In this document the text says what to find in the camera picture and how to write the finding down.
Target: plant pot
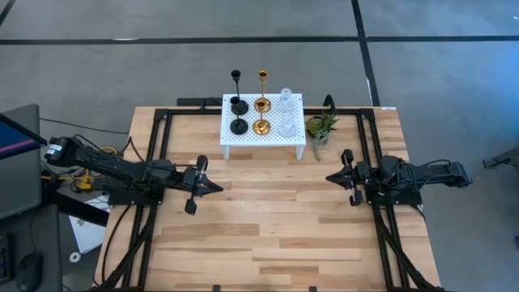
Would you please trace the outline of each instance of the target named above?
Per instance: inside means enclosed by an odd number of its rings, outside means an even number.
[[[313,116],[311,118],[309,118],[306,122],[305,122],[305,127],[307,128],[307,134],[312,138],[314,139],[315,138],[315,133],[313,133],[312,131],[308,130],[308,123],[311,121],[311,120],[318,120],[320,121],[321,117],[320,116]]]

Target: black floor stripe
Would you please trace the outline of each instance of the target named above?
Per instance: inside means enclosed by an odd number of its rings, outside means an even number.
[[[519,36],[369,36],[368,42],[519,41]]]
[[[175,37],[131,39],[41,39],[0,40],[0,45],[180,45],[180,44],[246,44],[246,43],[303,43],[358,41],[356,36],[230,36]]]
[[[364,23],[362,22],[358,0],[351,0],[351,6],[354,9],[355,25],[357,26],[358,32],[358,43],[360,44],[362,62],[364,63],[364,71],[367,78],[367,87],[370,92],[371,105],[380,106],[379,91],[376,89],[375,73],[373,72],[373,66],[371,65],[370,50],[367,47],[366,33],[364,32]]]
[[[16,0],[9,0],[9,2],[6,4],[5,7],[3,7],[3,11],[0,14],[0,26],[2,26],[3,21],[6,19],[7,15],[9,14],[9,11],[11,11],[11,8],[13,5],[15,5]]]

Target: computer mouse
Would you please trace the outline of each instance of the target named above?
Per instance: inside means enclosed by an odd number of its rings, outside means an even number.
[[[41,284],[43,257],[36,252],[26,255],[16,269],[16,286],[22,292],[34,292]]]

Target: gold candle holder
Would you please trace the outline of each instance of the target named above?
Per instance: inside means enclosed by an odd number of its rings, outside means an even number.
[[[254,101],[254,108],[259,112],[259,120],[254,122],[252,130],[258,135],[267,135],[270,132],[270,122],[263,119],[263,113],[266,113],[271,108],[270,100],[265,97],[265,81],[268,78],[266,70],[258,72],[259,81],[261,81],[261,97]]]

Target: potted plant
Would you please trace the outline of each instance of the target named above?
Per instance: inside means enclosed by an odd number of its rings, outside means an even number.
[[[339,120],[335,117],[335,114],[323,112],[320,116],[311,117],[306,122],[307,133],[313,138],[312,149],[317,161],[321,160],[318,149],[319,144],[326,144],[330,139],[330,131],[335,130],[333,125]]]

